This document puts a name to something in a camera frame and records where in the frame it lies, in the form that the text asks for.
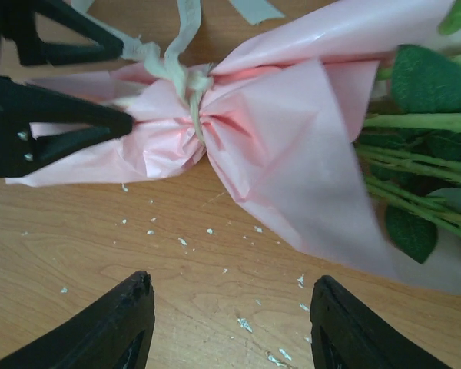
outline green leaf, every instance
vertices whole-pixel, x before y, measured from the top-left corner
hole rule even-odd
[[[357,141],[363,145],[378,146],[381,148],[404,148],[405,140],[396,133],[383,133],[382,131],[369,133],[362,132]]]
[[[452,35],[461,29],[461,0],[454,2],[451,11],[439,25],[441,35]]]
[[[406,141],[414,141],[417,138],[428,135],[432,130],[430,129],[419,129],[419,128],[399,128],[398,135],[404,138]]]
[[[461,113],[461,66],[428,48],[401,45],[391,94],[406,113]]]
[[[438,131],[427,138],[426,144],[436,158],[461,161],[461,133]]]
[[[437,226],[394,206],[388,206],[384,221],[394,244],[414,261],[423,264],[437,244]]]
[[[403,111],[392,98],[383,98],[380,100],[369,101],[369,107],[367,108],[367,111],[374,115],[396,115],[403,113]]]
[[[379,165],[371,165],[370,173],[380,181],[395,181],[401,187],[405,187],[416,177],[414,173],[394,171]]]
[[[461,213],[461,188],[446,187],[439,188],[427,195],[428,197],[445,198],[445,206],[453,209],[456,213]]]

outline gathered paper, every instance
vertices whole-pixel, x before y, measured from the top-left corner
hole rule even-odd
[[[157,180],[190,170],[207,153],[234,201],[298,251],[461,292],[460,253],[441,263],[434,252],[419,265],[383,239],[351,145],[380,60],[435,36],[452,3],[339,0],[244,42],[214,67],[187,68],[178,56],[196,34],[201,5],[180,0],[180,33],[164,58],[155,43],[140,42],[143,52],[132,55],[139,62],[117,71],[34,81],[117,105],[134,117],[133,132],[7,182]],[[38,136],[63,127],[32,129]]]

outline white ribbon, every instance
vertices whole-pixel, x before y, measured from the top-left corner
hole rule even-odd
[[[211,65],[203,69],[189,71],[179,62],[182,54],[193,41],[201,26],[201,0],[177,0],[180,28],[177,37],[169,45],[161,60],[161,48],[154,42],[142,44],[140,38],[129,35],[97,20],[87,14],[95,0],[71,0],[71,7],[86,18],[121,39],[124,43],[123,59],[144,62],[145,69],[154,77],[172,82],[179,99],[189,108],[191,120],[198,139],[204,143],[200,122],[200,103],[204,93],[214,80],[208,76]],[[283,18],[284,15],[275,9],[267,0],[229,0],[236,10],[252,25],[266,19]]]

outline white tape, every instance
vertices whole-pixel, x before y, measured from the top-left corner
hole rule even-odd
[[[267,0],[229,0],[229,2],[252,25],[257,25],[268,19],[285,17]]]
[[[153,42],[143,44],[139,38],[133,38],[87,14],[94,1],[71,0],[70,3],[71,7],[77,12],[123,41],[124,51],[121,56],[123,59],[142,62],[148,55],[157,53],[157,51],[160,52],[160,49]],[[252,25],[267,19],[284,17],[284,14],[279,12],[267,0],[229,0],[229,2]],[[172,64],[175,63],[174,56],[186,50],[201,25],[201,0],[177,0],[177,7],[181,20],[179,35],[165,52],[166,62]]]

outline green flower stem bundle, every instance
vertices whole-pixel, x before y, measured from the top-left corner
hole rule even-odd
[[[456,0],[439,33],[460,29]],[[390,96],[371,104],[355,149],[368,192],[387,203],[391,241],[422,264],[439,228],[461,238],[461,201],[447,195],[461,194],[461,55],[401,45],[377,80],[390,80]]]

